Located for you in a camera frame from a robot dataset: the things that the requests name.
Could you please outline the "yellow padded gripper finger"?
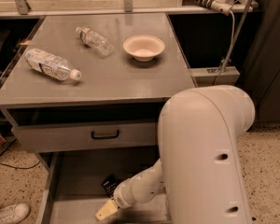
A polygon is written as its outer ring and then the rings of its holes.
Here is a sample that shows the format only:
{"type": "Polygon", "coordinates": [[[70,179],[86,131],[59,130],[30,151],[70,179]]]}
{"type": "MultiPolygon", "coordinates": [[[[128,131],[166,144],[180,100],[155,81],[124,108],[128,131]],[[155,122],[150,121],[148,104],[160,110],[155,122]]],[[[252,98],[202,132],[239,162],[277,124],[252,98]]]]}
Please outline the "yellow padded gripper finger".
{"type": "Polygon", "coordinates": [[[119,207],[112,199],[108,200],[95,214],[95,217],[101,221],[107,217],[112,216],[118,211],[119,207]]]}

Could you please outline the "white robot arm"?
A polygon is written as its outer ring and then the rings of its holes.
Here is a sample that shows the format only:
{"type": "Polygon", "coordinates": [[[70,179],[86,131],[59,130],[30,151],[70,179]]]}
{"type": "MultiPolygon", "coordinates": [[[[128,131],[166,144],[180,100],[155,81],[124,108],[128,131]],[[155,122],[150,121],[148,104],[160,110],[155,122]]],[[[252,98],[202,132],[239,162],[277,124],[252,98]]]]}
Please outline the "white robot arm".
{"type": "Polygon", "coordinates": [[[158,121],[160,158],[121,182],[99,220],[166,190],[172,224],[252,224],[236,147],[255,119],[246,92],[230,85],[171,97],[158,121]]]}

